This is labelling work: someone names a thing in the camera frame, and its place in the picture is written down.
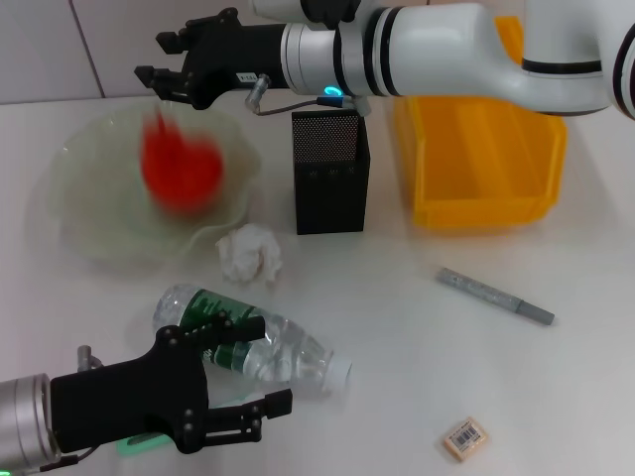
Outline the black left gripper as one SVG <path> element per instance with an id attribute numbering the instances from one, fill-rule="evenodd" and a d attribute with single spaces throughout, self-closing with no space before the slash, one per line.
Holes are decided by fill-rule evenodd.
<path id="1" fill-rule="evenodd" d="M 262 315 L 232 321 L 214 314 L 208 323 L 158 331 L 143 356 L 51 380 L 52 429 L 63 453 L 148 432 L 169 436 L 179 452 L 204 443 L 262 439 L 262 420 L 293 410 L 290 389 L 239 406 L 207 411 L 207 384 L 196 348 L 216 348 L 265 337 Z M 205 433 L 201 419 L 205 412 Z"/>

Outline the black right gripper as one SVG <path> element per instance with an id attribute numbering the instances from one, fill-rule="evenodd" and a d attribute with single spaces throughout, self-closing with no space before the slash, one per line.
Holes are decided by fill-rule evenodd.
<path id="1" fill-rule="evenodd" d="M 240 73 L 266 74 L 270 86 L 283 89 L 281 47 L 283 24 L 243 26 L 235 8 L 189 20 L 177 32 L 160 32 L 155 40 L 166 55 L 187 52 L 182 72 L 138 65 L 134 73 L 141 83 L 165 101 L 208 108 L 222 94 L 249 89 Z"/>

